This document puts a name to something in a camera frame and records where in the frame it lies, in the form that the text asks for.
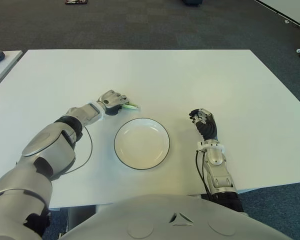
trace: white table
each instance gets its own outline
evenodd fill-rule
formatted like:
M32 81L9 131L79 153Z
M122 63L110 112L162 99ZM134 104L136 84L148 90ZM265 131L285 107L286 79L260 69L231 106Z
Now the white table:
M53 182L51 208L203 193L194 162L201 136L188 119L201 107L214 114L238 190L300 182L300 102L250 50L28 51L0 84L0 177L37 132L109 89L141 111L88 126L92 158ZM114 151L117 130L138 117L170 136L167 158L150 170L125 166ZM83 132L73 168L89 151Z
M17 63L22 51L4 51L5 58L0 61L0 82Z

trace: robotic hand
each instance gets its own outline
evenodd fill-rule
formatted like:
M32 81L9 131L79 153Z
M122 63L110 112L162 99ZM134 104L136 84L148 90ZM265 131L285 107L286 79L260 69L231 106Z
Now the robotic hand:
M0 239L41 239L50 224L51 181L74 164L83 128L118 114L128 101L107 91L97 101L70 108L30 141L16 166L0 179Z
M237 212L243 212L234 181L226 168L225 148L218 141L217 125L213 114L200 108L191 111L189 116L203 137L203 142L200 141L197 145L196 163L198 152L202 152L202 175L198 164L197 169L209 200ZM205 182L204 168L207 172L209 189Z

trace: gray carpet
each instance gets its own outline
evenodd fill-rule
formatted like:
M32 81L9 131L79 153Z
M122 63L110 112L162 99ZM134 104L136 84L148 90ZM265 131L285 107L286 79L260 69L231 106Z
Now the gray carpet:
M300 101L297 48L300 28L253 0L0 0L0 50L250 49ZM300 183L241 197L251 217L300 240ZM45 239L64 231L65 212Z

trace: small green item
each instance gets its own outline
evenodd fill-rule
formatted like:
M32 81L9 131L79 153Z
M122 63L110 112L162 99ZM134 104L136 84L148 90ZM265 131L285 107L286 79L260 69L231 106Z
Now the small green item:
M133 104L131 102L127 102L126 104L123 104L122 107L125 108L125 109L133 109L133 110L139 109L138 105Z

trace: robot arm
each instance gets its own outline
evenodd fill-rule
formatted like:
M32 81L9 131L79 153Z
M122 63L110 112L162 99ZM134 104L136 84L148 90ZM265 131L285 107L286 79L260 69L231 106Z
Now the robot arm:
M226 168L225 147L218 141L217 125L213 114L200 108L193 110L189 115L203 137L203 142L198 142L197 151L203 153L202 163L207 172L209 189L206 189L209 200L237 212L243 212L234 181Z
M15 168L0 179L0 239L41 239L50 224L51 181L74 164L82 129L116 115L128 101L110 90L98 101L69 109L30 141Z

